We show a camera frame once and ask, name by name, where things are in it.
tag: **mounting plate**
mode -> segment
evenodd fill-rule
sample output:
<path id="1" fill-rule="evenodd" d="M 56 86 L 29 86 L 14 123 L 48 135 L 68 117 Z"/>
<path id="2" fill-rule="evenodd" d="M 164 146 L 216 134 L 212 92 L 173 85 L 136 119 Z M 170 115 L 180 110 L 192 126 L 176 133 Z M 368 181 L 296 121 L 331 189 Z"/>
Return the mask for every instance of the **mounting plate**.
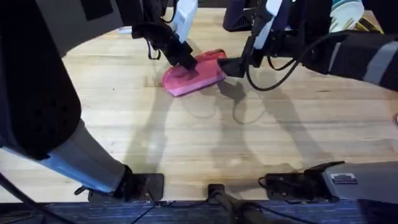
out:
<path id="1" fill-rule="evenodd" d="M 308 181 L 304 174 L 267 174 L 265 183 L 269 200 L 308 201 L 308 195 L 313 193 L 312 202 L 325 201 L 317 197 L 318 189 Z"/>
<path id="2" fill-rule="evenodd" d="M 164 191 L 164 175 L 163 174 L 133 174 L 135 179 L 142 179 L 145 181 L 143 189 L 147 189 L 152 198 L 148 195 L 147 191 L 143 191 L 138 197 L 132 198 L 128 202 L 136 201 L 159 201 L 163 198 Z M 94 192 L 88 194 L 88 201 L 93 203 L 102 202 L 125 202 L 123 199 L 116 199 Z"/>

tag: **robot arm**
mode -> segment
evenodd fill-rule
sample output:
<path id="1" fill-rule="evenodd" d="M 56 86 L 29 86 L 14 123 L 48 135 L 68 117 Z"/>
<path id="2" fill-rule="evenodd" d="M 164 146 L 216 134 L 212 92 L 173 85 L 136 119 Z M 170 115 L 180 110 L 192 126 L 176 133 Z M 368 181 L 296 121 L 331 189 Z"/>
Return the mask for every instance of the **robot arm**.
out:
<path id="1" fill-rule="evenodd" d="M 322 74 L 372 83 L 398 91 L 398 36 L 345 30 L 329 34 L 331 0 L 260 1 L 251 36 L 240 58 L 219 60 L 232 77 L 248 76 L 249 65 L 260 67 L 264 56 L 290 57 L 293 68 L 301 63 Z M 285 30 L 289 25 L 292 30 Z M 397 203 L 398 162 L 346 164 L 331 162 L 303 174 L 267 174 L 259 180 L 271 200 L 306 202 L 366 199 Z"/>
<path id="2" fill-rule="evenodd" d="M 192 68 L 191 48 L 161 18 L 166 5 L 167 0 L 1 1 L 0 146 L 82 183 L 75 193 L 90 190 L 89 200 L 160 200 L 162 174 L 133 174 L 86 130 L 61 57 L 87 40 L 132 26 L 134 38 L 147 39 L 172 65 Z"/>
<path id="3" fill-rule="evenodd" d="M 397 36 L 354 30 L 330 34 L 331 5 L 331 0 L 260 1 L 242 56 L 221 59 L 220 67 L 232 77 L 247 75 L 254 88 L 267 91 L 285 79 L 272 88 L 259 88 L 251 81 L 249 65 L 260 67 L 265 56 L 290 57 L 294 66 L 301 63 L 318 73 L 398 91 Z"/>

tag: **black mount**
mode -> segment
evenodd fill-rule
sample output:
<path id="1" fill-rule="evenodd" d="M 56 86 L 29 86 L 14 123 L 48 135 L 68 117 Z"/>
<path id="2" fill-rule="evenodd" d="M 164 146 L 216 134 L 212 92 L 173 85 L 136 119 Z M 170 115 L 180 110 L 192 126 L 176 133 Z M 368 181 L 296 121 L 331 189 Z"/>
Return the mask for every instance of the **black mount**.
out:
<path id="1" fill-rule="evenodd" d="M 336 202 L 323 180 L 322 173 L 329 167 L 344 162 L 330 162 L 309 168 L 302 174 L 266 174 L 259 183 L 267 190 L 270 200 L 300 202 Z"/>
<path id="2" fill-rule="evenodd" d="M 121 183 L 115 192 L 104 194 L 102 192 L 80 187 L 75 191 L 79 195 L 88 190 L 89 202 L 135 202 L 162 200 L 164 191 L 163 174 L 133 174 L 128 166 L 122 177 Z"/>

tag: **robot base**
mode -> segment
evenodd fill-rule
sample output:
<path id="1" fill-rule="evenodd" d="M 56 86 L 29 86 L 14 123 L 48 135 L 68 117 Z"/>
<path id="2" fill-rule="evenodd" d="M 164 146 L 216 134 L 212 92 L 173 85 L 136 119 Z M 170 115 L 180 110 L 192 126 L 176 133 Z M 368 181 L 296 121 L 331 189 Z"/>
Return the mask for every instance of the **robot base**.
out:
<path id="1" fill-rule="evenodd" d="M 159 201 L 163 198 L 164 175 L 163 174 L 133 174 L 134 180 L 140 180 L 143 185 L 136 197 L 130 200 L 117 199 L 90 191 L 88 201 L 93 203 L 103 202 L 136 202 L 136 201 Z"/>

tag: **label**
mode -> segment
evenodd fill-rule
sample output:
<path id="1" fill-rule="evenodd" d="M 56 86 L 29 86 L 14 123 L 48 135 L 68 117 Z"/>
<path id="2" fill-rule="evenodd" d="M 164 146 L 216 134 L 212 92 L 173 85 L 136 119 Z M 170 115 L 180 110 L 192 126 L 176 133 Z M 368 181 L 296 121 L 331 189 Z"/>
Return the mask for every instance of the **label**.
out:
<path id="1" fill-rule="evenodd" d="M 330 174 L 330 178 L 334 184 L 358 184 L 354 174 Z"/>

